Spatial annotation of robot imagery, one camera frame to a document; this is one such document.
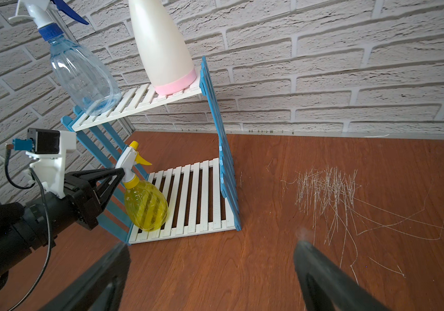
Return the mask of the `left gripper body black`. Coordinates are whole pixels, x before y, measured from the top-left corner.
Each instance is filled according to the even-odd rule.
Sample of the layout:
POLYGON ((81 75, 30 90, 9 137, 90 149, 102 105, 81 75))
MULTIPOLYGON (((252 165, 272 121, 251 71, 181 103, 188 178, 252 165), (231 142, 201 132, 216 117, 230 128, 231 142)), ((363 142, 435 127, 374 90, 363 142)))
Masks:
POLYGON ((30 248, 53 245, 57 235, 76 222, 88 230, 98 225, 98 217, 102 214, 101 171, 66 174, 63 198, 45 191, 34 171, 31 175, 41 196, 26 204, 21 219, 13 225, 30 248))

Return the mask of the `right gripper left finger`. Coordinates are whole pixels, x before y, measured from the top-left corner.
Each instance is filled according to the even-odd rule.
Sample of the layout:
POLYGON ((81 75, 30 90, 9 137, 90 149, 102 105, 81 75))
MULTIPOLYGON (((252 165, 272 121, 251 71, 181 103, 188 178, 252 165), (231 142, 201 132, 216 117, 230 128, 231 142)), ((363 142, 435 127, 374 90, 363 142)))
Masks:
POLYGON ((118 310, 131 259, 121 242, 48 302, 42 310, 118 310))

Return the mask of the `clear blue spray bottle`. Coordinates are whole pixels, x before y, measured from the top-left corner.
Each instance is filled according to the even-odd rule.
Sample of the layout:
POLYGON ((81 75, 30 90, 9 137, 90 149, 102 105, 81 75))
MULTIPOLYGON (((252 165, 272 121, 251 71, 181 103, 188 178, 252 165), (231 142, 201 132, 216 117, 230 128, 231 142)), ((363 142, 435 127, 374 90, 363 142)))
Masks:
POLYGON ((18 1, 12 21, 31 19, 41 37, 50 45, 51 66, 60 85, 87 115, 100 115, 122 99, 117 81, 90 50, 64 35, 49 12, 62 11, 74 21, 88 22, 65 1, 18 1))

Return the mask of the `blue white wooden shelf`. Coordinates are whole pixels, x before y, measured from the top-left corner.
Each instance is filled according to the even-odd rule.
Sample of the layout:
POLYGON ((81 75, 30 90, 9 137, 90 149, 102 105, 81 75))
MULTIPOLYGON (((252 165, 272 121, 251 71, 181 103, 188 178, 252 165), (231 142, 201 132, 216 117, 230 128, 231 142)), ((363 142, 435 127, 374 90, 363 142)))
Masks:
POLYGON ((114 109, 103 114, 89 116, 80 108, 74 107, 74 118, 68 116, 61 118, 61 124, 69 131, 75 132, 77 140, 104 167, 112 167, 112 162, 92 142, 85 130, 90 130, 111 157, 118 159, 121 151, 126 148, 126 144, 113 129, 111 122, 197 95, 203 95, 208 101, 218 133, 218 156, 212 160, 151 174, 148 174, 143 166, 136 165, 135 172, 153 183, 167 199, 169 215, 162 229, 143 232, 131 222, 115 202, 109 202, 107 211, 123 225, 119 226, 114 223, 105 214, 98 217, 98 223, 119 240, 129 244, 138 244, 241 230, 234 161, 208 64, 205 59, 202 59, 201 67, 197 69, 195 82, 175 94, 158 95, 151 84, 143 84, 125 92, 121 102, 114 109))

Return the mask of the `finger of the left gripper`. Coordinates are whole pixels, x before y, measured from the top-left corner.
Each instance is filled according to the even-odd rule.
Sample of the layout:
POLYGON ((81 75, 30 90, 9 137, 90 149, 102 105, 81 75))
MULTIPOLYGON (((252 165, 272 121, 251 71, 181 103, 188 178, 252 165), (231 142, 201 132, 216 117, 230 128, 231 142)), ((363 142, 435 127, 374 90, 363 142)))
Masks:
POLYGON ((100 168, 95 170, 75 171, 70 173, 70 183, 77 185, 84 181, 92 187, 98 182, 105 183, 111 187, 117 187, 125 176, 123 168, 100 168))
POLYGON ((100 200, 100 205, 103 209, 107 209, 117 220, 123 222, 125 214, 119 206, 119 201, 114 195, 114 191, 118 187, 118 180, 116 176, 108 176, 99 180, 96 184, 96 194, 100 200))

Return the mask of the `yellow spray bottle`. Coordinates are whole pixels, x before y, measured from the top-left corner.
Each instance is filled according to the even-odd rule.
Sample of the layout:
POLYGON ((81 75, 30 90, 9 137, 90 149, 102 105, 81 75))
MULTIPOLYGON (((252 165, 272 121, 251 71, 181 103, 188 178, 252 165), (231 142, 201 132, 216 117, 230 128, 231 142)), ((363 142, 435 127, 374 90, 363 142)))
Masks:
POLYGON ((138 142, 132 141, 120 156, 116 168, 124 170, 122 183, 126 189, 124 205, 132 223, 146 232, 161 229, 168 216, 168 203, 164 194, 152 183, 141 180, 134 172, 136 164, 150 166, 137 151, 138 142))

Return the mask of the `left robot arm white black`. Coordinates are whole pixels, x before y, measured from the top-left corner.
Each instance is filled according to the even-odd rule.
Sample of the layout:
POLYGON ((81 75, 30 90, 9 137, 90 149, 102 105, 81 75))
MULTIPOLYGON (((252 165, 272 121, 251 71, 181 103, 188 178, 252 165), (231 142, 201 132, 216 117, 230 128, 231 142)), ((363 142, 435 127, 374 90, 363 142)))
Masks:
POLYGON ((124 177, 121 168, 70 172, 64 197, 43 193, 26 204, 0 203, 0 289, 8 272, 74 223, 91 230, 124 177))

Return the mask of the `white pink spray bottle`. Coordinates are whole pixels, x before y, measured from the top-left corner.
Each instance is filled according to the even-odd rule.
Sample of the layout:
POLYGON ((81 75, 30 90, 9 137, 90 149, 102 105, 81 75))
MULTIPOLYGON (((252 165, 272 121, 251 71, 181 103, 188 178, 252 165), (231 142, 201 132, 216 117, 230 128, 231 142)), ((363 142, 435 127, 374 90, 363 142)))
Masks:
POLYGON ((160 1, 128 2, 137 49, 146 74, 159 95, 188 88, 197 78, 183 35, 160 1))

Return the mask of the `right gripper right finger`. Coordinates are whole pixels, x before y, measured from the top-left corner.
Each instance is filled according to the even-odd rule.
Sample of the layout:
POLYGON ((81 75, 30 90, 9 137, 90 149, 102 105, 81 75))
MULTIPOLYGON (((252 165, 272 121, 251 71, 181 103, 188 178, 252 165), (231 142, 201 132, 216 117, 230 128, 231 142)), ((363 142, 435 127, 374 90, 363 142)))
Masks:
POLYGON ((307 310, 387 310, 308 241, 293 255, 307 310))

